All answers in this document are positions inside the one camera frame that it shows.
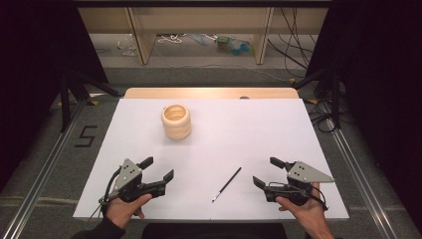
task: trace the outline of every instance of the black sleeve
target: black sleeve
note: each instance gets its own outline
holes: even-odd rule
[[[93,230],[80,231],[72,239],[119,239],[125,232],[105,217]]]

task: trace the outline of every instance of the human hand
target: human hand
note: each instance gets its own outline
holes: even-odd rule
[[[132,202],[124,202],[120,198],[113,199],[107,208],[105,216],[116,226],[124,229],[132,215],[144,218],[145,215],[140,209],[152,198],[151,194],[145,194]]]
[[[313,187],[319,189],[319,183],[313,183]],[[313,189],[313,196],[319,198],[319,191]],[[289,210],[296,217],[299,223],[314,239],[332,239],[334,238],[326,224],[323,214],[322,205],[311,199],[302,206],[298,206],[291,202],[288,198],[277,197],[276,201],[282,205],[279,210]]]

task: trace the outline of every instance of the pen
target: pen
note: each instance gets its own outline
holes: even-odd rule
[[[223,188],[221,188],[221,190],[217,193],[217,195],[214,197],[214,199],[212,199],[212,202],[214,202],[215,200],[217,200],[217,197],[220,195],[220,193],[223,192],[223,190],[226,188],[226,186],[229,185],[229,183],[233,180],[233,178],[235,178],[235,176],[238,174],[238,172],[240,171],[240,169],[242,169],[242,167],[239,167],[239,169],[237,169],[237,171],[235,172],[235,174],[233,174],[233,176],[230,177],[229,181],[226,182],[226,184],[223,186]]]

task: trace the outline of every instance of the wire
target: wire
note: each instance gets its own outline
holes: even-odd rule
[[[85,228],[85,230],[88,230],[88,228],[87,228],[87,225],[88,225],[88,223],[91,221],[91,219],[93,219],[93,217],[94,217],[94,215],[96,214],[96,212],[98,211],[99,212],[99,218],[100,218],[100,208],[102,207],[102,205],[100,204],[98,207],[97,207],[97,209],[93,212],[93,214],[91,214],[91,216],[90,216],[90,218],[88,218],[88,220],[87,220],[87,222],[85,223],[85,226],[84,226],[84,228]]]
[[[192,34],[192,33],[189,33],[186,36],[188,38],[196,41],[197,43],[199,43],[199,45],[202,45],[202,46],[208,45],[208,42],[206,41],[204,34]]]
[[[171,43],[182,43],[182,40],[179,39],[178,34],[170,34],[170,35],[161,35],[161,39],[158,39],[158,43],[163,43],[165,41],[171,42]]]
[[[347,124],[356,124],[354,120],[350,121],[350,120],[345,120],[341,118],[341,117],[351,116],[351,114],[350,114],[350,110],[348,109],[346,99],[344,99],[344,97],[341,97],[340,100],[342,101],[339,101],[338,106],[342,111],[338,112],[338,115],[339,115],[338,119]],[[327,103],[328,105],[331,106],[330,98],[319,99],[317,103],[315,104],[315,106],[308,112],[308,114],[310,115],[310,118],[311,118],[311,115],[319,115],[317,117],[311,118],[311,122],[313,123],[313,126],[316,126],[317,129],[321,132],[332,132],[335,130],[335,127],[330,128],[330,129],[323,129],[320,125],[324,120],[331,119],[331,113],[325,112],[320,106],[321,103]]]
[[[120,174],[120,170],[121,166],[115,171],[115,173],[112,174],[112,177],[109,179],[108,185],[106,186],[105,195],[102,199],[100,199],[100,206],[103,214],[106,214],[106,207],[108,206],[109,189],[111,188],[111,184],[114,182],[114,179]]]
[[[288,43],[288,42],[286,42],[286,40],[284,40],[283,38],[282,38],[282,35],[281,34],[279,34],[279,38],[280,38],[280,40],[282,40],[282,42],[284,42],[285,44],[290,44],[290,43]],[[298,47],[298,46],[294,46],[294,45],[291,45],[291,47],[293,47],[293,48],[297,48],[297,49],[300,49],[300,50],[303,50],[303,51],[306,51],[306,52],[310,52],[310,53],[313,53],[314,51],[312,51],[312,50],[309,50],[309,49],[306,49],[306,48],[301,48],[301,47]]]
[[[289,80],[287,80],[287,79],[281,79],[281,78],[278,78],[278,77],[275,77],[275,76],[273,76],[273,75],[271,75],[271,74],[268,74],[268,73],[265,73],[265,72],[260,72],[260,71],[257,71],[257,70],[253,70],[253,69],[249,69],[249,68],[246,68],[246,67],[242,67],[242,66],[239,66],[239,65],[220,65],[220,64],[206,64],[206,65],[198,65],[198,66],[192,66],[192,65],[185,65],[185,66],[173,66],[173,65],[171,65],[171,64],[169,64],[165,59],[164,59],[164,57],[154,48],[154,47],[152,47],[152,50],[154,50],[154,52],[160,57],[160,59],[165,63],[165,64],[167,64],[167,66],[169,67],[169,68],[174,68],[174,69],[179,69],[179,68],[207,68],[207,67],[236,67],[236,68],[241,68],[241,69],[245,69],[245,70],[248,70],[248,71],[251,71],[251,72],[254,72],[254,73],[257,73],[257,74],[262,74],[262,75],[265,75],[265,76],[268,76],[268,77],[270,77],[270,78],[273,78],[273,79],[276,79],[276,80],[278,80],[278,81],[282,81],[282,82],[288,82]]]
[[[321,206],[322,206],[322,209],[324,210],[324,211],[327,211],[328,210],[328,207],[326,207],[326,203],[325,203],[325,196],[323,195],[323,193],[318,189],[318,188],[316,188],[316,187],[314,187],[314,186],[312,186],[311,185],[311,187],[313,188],[313,189],[316,189],[317,191],[318,191],[318,193],[322,196],[322,199],[320,199],[320,198],[317,198],[316,196],[314,196],[313,194],[310,194],[310,193],[307,193],[304,189],[300,189],[300,188],[298,188],[298,187],[296,187],[296,186],[293,186],[293,185],[290,185],[290,184],[285,184],[285,183],[282,183],[282,182],[270,182],[268,185],[269,186],[271,186],[271,184],[279,184],[279,185],[284,185],[284,186],[286,186],[286,187],[290,187],[290,188],[293,188],[293,189],[295,189],[296,191],[281,191],[281,190],[275,190],[275,189],[270,189],[271,191],[273,191],[273,192],[282,192],[282,193],[293,193],[293,192],[298,192],[298,193],[300,193],[303,197],[307,197],[307,198],[310,198],[310,199],[313,199],[313,200],[315,200],[315,201],[317,201]]]
[[[107,48],[96,48],[96,51],[97,54],[111,52],[111,50]]]
[[[310,35],[311,39],[313,40],[314,44],[317,43],[317,41],[314,39],[313,35]]]
[[[281,10],[282,10],[283,17],[285,18],[285,21],[286,21],[286,23],[287,23],[287,25],[289,27],[290,32],[291,32],[291,37],[289,39],[289,43],[288,43],[288,47],[286,49],[286,52],[289,50],[289,47],[291,46],[292,38],[294,38],[295,41],[297,42],[298,46],[299,46],[299,49],[301,50],[301,55],[302,55],[302,57],[303,57],[303,59],[305,61],[305,64],[308,66],[308,63],[309,63],[308,57],[306,56],[306,54],[304,52],[304,49],[301,46],[301,41],[299,40],[298,25],[297,25],[297,13],[298,13],[298,9],[297,8],[294,8],[293,9],[293,25],[292,26],[291,26],[289,20],[287,19],[286,14],[285,14],[283,8],[281,8]]]
[[[290,60],[292,60],[293,62],[295,62],[296,64],[298,64],[299,66],[301,66],[302,68],[306,69],[307,66],[303,65],[302,63],[298,62],[297,60],[295,60],[293,57],[289,56],[287,53],[284,53],[282,50],[278,49],[271,41],[270,39],[268,39],[268,42],[270,43],[271,46],[274,47],[274,49],[281,53],[283,56],[289,58]]]

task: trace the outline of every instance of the gray floor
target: gray floor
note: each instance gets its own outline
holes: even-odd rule
[[[237,35],[238,39],[249,41],[249,36]],[[229,52],[216,48],[209,41],[200,45],[189,37],[180,37],[182,43],[156,43],[155,50],[147,65],[140,66],[137,57],[123,56],[117,43],[124,40],[122,35],[92,35],[99,56],[105,67],[109,84],[124,93],[129,87],[288,87],[292,77],[303,75],[305,70],[276,52],[270,45],[267,48],[263,65],[256,65],[255,58],[248,53],[233,56]],[[286,50],[278,36],[271,41],[281,50]],[[314,42],[309,36],[301,36],[304,48],[312,49]],[[290,48],[289,54],[303,63],[299,51]],[[313,98],[315,84],[300,89],[304,99]],[[90,93],[102,93],[87,86]],[[74,219],[73,211],[90,175],[91,168],[106,135],[112,114],[118,99],[108,95],[93,97],[92,105],[73,106],[73,112],[79,112],[75,118],[69,138],[64,142],[57,163],[46,181],[37,204],[29,215],[20,238],[70,238],[84,228],[92,228],[95,222],[83,222]],[[307,105],[312,112],[315,105]],[[353,152],[370,189],[387,215],[388,222],[395,233],[395,238],[422,238],[409,218],[406,210],[392,190],[382,171],[376,167],[358,126],[353,117],[346,112],[346,103],[342,102],[341,133]],[[60,136],[61,109],[59,100],[52,104],[51,116],[45,121],[38,140],[34,142],[31,154],[22,161],[6,188],[0,195],[0,230],[6,231],[8,224],[20,208],[23,198],[31,190],[31,186],[43,168],[44,162],[55,147]],[[88,147],[77,147],[78,144],[89,143],[88,138],[80,138],[86,126],[86,132],[95,138]],[[340,150],[334,133],[322,132],[329,129],[327,122],[316,125],[316,135],[336,179],[341,197],[349,210],[350,219],[340,222],[329,222],[334,235],[343,238],[386,238],[371,214],[364,193],[356,183],[347,165],[344,152]],[[289,238],[304,238],[304,231],[296,221],[284,222]],[[140,238],[145,222],[133,220],[124,238]]]

